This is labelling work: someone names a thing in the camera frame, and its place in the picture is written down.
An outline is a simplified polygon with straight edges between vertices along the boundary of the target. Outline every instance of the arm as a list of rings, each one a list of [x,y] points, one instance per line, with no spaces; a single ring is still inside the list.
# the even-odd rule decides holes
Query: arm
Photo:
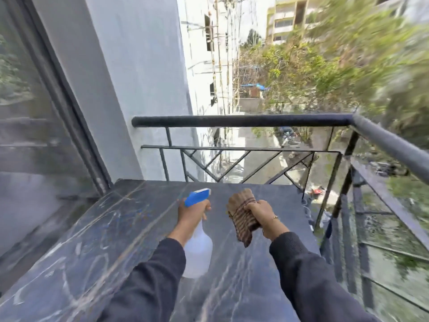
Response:
[[[306,249],[299,237],[276,218],[268,202],[247,206],[272,241],[269,252],[280,285],[302,322],[377,322],[335,280],[332,268]]]
[[[205,218],[204,211],[210,209],[208,200],[188,208],[182,203],[176,227],[159,243],[147,262],[132,270],[97,321],[169,321],[185,270],[183,246]]]

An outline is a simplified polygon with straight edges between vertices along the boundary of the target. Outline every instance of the blue spray nozzle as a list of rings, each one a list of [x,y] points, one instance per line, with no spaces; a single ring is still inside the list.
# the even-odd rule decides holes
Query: blue spray nozzle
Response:
[[[191,205],[206,200],[211,193],[211,189],[201,189],[191,192],[185,200],[185,207],[190,207]]]

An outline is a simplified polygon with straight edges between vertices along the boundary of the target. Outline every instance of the metal railing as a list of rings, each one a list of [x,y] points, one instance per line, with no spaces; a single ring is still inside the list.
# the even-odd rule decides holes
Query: metal railing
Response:
[[[352,155],[356,144],[360,138],[364,138],[377,146],[379,149],[405,165],[416,177],[426,184],[429,184],[429,154],[426,151],[410,144],[393,133],[383,129],[377,124],[358,114],[279,114],[279,115],[228,115],[228,116],[175,116],[175,117],[134,117],[132,119],[134,127],[163,127],[166,130],[168,145],[142,145],[141,148],[159,149],[160,157],[164,167],[165,178],[169,180],[167,164],[164,156],[164,149],[178,149],[181,154],[181,161],[185,175],[185,181],[189,179],[197,182],[186,168],[185,156],[190,158],[199,168],[207,173],[216,182],[222,182],[223,178],[252,151],[273,151],[273,155],[268,157],[263,163],[256,167],[251,173],[243,177],[240,183],[247,182],[258,171],[264,168],[274,158],[283,151],[295,151],[300,156],[294,159],[288,167],[282,169],[272,178],[267,180],[266,184],[271,184],[281,176],[288,178],[302,193],[303,197],[307,188],[308,177],[311,167],[314,163],[315,153],[333,153],[336,155],[332,168],[330,179],[327,183],[325,195],[323,197],[318,216],[314,225],[314,232],[320,230],[320,222],[325,212],[326,204],[333,188],[337,172],[341,162],[349,165],[345,180],[342,184],[339,196],[332,210],[332,217],[327,225],[322,238],[320,252],[324,258],[333,264],[337,281],[344,282],[343,270],[346,275],[346,285],[349,292],[357,294],[357,277],[361,279],[361,294],[363,305],[368,309],[373,309],[374,296],[372,285],[376,284],[384,288],[395,296],[411,303],[419,309],[429,313],[429,306],[421,303],[415,297],[405,294],[398,289],[376,281],[371,277],[368,248],[377,248],[383,251],[405,256],[406,258],[429,263],[429,236],[421,227],[419,222],[411,215],[404,206],[393,197],[386,186],[380,183],[374,173],[367,169],[363,164],[358,162]],[[314,150],[309,147],[301,148],[249,148],[249,147],[196,147],[196,146],[173,146],[170,134],[172,127],[332,127],[329,140],[325,149]],[[345,151],[329,150],[329,145],[333,138],[334,127],[350,127],[352,134]],[[217,153],[212,157],[210,162],[203,164],[194,154],[198,150],[212,150]],[[219,176],[216,176],[208,167],[218,158],[223,151],[244,151],[244,154],[238,158],[232,165]],[[304,185],[298,185],[289,175],[288,172],[299,163],[303,164],[307,172]],[[364,209],[362,200],[361,187],[367,185],[377,197],[384,203],[389,211],[367,211]],[[356,234],[355,244],[351,236],[353,228],[351,224],[351,212],[348,206],[347,194],[350,188],[353,188],[353,211],[355,213]],[[405,251],[381,246],[369,242],[366,235],[366,216],[367,215],[394,215],[402,222],[413,234],[413,236],[422,244],[426,253],[424,255],[415,255]],[[340,233],[338,218],[342,222],[342,247],[340,244]],[[358,248],[358,255],[355,257],[353,246]],[[344,251],[344,261],[342,260],[341,248]]]

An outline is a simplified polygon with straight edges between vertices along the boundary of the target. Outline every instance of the yellow building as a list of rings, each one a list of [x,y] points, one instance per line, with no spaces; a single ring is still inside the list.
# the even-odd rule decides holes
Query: yellow building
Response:
[[[266,44],[280,44],[287,38],[294,27],[304,25],[305,28],[315,25],[314,13],[324,0],[276,0],[275,7],[267,10]],[[374,0],[374,4],[382,9],[392,9],[392,13],[400,7],[403,0]]]

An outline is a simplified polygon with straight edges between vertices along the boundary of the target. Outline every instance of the dark sleeve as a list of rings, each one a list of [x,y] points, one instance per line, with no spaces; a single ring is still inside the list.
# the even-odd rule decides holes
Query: dark sleeve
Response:
[[[132,270],[98,321],[169,321],[185,264],[180,243],[162,240],[152,257]]]
[[[282,290],[301,322],[378,322],[336,282],[330,265],[309,252],[295,233],[281,234],[269,252]]]

